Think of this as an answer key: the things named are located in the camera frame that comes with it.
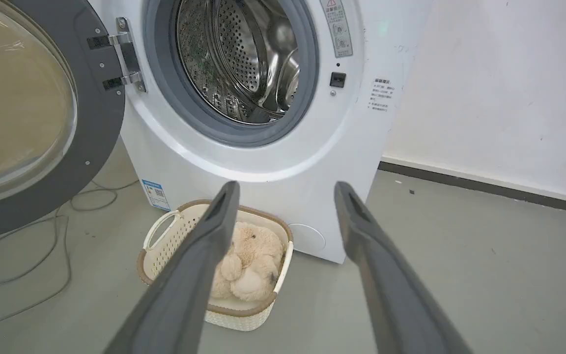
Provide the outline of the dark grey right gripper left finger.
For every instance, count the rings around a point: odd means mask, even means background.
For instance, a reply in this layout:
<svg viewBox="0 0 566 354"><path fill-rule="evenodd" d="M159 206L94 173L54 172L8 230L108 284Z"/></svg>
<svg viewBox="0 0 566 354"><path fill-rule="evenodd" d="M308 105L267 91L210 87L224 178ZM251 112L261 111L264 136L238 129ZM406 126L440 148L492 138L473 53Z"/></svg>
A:
<svg viewBox="0 0 566 354"><path fill-rule="evenodd" d="M110 341L106 354L195 354L214 270L229 250L240 186L223 185Z"/></svg>

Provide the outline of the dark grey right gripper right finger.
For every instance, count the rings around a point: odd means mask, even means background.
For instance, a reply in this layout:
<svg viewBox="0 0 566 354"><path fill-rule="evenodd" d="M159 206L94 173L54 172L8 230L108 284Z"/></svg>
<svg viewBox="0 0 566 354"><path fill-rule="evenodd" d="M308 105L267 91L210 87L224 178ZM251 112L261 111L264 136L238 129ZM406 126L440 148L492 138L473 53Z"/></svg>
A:
<svg viewBox="0 0 566 354"><path fill-rule="evenodd" d="M377 352L470 354L472 350L354 188L334 187L347 257L359 269Z"/></svg>

